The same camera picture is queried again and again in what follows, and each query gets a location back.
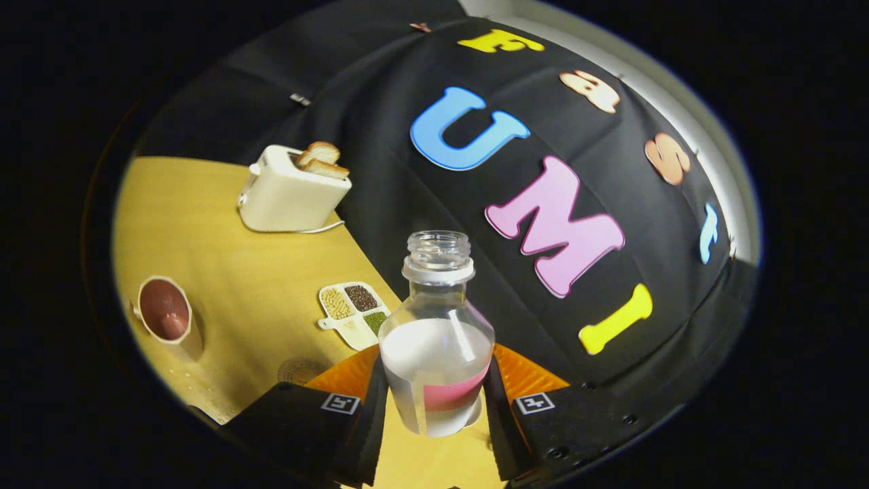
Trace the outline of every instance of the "white toaster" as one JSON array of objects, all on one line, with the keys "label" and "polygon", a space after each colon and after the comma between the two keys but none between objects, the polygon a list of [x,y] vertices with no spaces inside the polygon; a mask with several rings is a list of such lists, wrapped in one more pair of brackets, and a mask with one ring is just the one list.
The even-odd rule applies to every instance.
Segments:
[{"label": "white toaster", "polygon": [[310,231],[323,227],[347,195],[349,178],[301,171],[293,161],[301,151],[272,144],[252,164],[238,196],[242,222],[253,231]]}]

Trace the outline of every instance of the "toast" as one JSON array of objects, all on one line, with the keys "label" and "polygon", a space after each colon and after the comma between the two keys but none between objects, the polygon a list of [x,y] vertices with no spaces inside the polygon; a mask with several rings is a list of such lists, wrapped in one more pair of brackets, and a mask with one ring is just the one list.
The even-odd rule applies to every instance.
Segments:
[{"label": "toast", "polygon": [[312,160],[320,160],[324,164],[336,164],[338,158],[341,157],[341,152],[332,144],[317,141],[311,143],[308,148],[295,161],[295,166],[299,169],[307,166]]},{"label": "toast", "polygon": [[314,173],[315,175],[322,175],[324,177],[337,178],[339,180],[347,178],[350,174],[350,170],[346,168],[338,166],[337,164],[328,164],[316,158],[310,159],[307,164],[300,168],[300,170]]}]

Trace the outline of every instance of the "clear plastic bottle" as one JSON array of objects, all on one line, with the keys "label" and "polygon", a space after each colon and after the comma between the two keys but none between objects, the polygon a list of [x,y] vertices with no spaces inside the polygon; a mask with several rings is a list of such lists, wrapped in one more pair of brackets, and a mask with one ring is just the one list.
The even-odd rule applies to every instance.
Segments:
[{"label": "clear plastic bottle", "polygon": [[412,432],[442,437],[479,413],[494,330],[466,299],[474,276],[468,236],[421,231],[408,239],[402,274],[410,297],[381,325],[389,388]]}]

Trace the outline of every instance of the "blue letter u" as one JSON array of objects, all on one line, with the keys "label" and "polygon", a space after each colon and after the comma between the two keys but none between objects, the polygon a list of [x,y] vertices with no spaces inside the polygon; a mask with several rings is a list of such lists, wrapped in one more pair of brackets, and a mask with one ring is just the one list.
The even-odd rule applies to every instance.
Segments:
[{"label": "blue letter u", "polygon": [[444,142],[443,132],[471,109],[482,109],[486,102],[470,90],[448,87],[443,98],[428,107],[410,126],[410,139],[416,149],[432,163],[453,171],[475,168],[514,137],[526,138],[531,131],[516,117],[504,111],[492,112],[492,125],[464,148]]}]

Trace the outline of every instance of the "foam letter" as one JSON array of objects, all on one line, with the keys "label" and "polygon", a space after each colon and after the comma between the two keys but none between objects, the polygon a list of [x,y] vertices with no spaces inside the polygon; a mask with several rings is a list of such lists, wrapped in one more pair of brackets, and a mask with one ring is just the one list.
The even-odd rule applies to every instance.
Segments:
[{"label": "foam letter", "polygon": [[659,132],[654,141],[646,141],[646,158],[670,185],[682,183],[682,172],[691,170],[691,160],[670,135]]},{"label": "foam letter", "polygon": [[465,39],[459,41],[459,44],[472,50],[483,52],[497,52],[496,47],[500,46],[504,51],[517,51],[526,46],[535,51],[542,51],[543,44],[536,43],[525,37],[519,37],[515,34],[510,34],[505,30],[492,29],[492,32],[484,34],[474,39]]},{"label": "foam letter", "polygon": [[718,243],[718,214],[711,205],[706,204],[706,222],[700,230],[700,259],[704,265],[709,263],[712,243]]},{"label": "foam letter", "polygon": [[634,287],[631,300],[618,311],[594,326],[586,326],[580,330],[580,341],[586,351],[596,355],[603,350],[609,341],[619,336],[628,326],[652,314],[652,296],[643,284]]},{"label": "foam letter", "polygon": [[449,87],[443,98],[428,107],[410,126],[410,139],[416,149],[432,163],[453,171],[479,166],[514,137],[526,138],[531,131],[516,117],[503,111],[492,112],[492,125],[464,148],[454,148],[443,140],[443,132],[471,109],[482,109],[486,102],[475,93]]},{"label": "foam letter", "polygon": [[600,78],[589,75],[585,71],[561,73],[561,82],[588,99],[595,107],[610,114],[615,113],[615,105],[621,101],[613,87],[603,83]]},{"label": "foam letter", "polygon": [[608,214],[571,221],[580,179],[557,157],[543,158],[543,174],[503,206],[486,208],[486,219],[505,238],[519,236],[519,223],[536,211],[522,243],[523,255],[565,246],[551,258],[534,263],[537,277],[557,298],[567,297],[570,285],[611,250],[625,245],[619,224]]}]

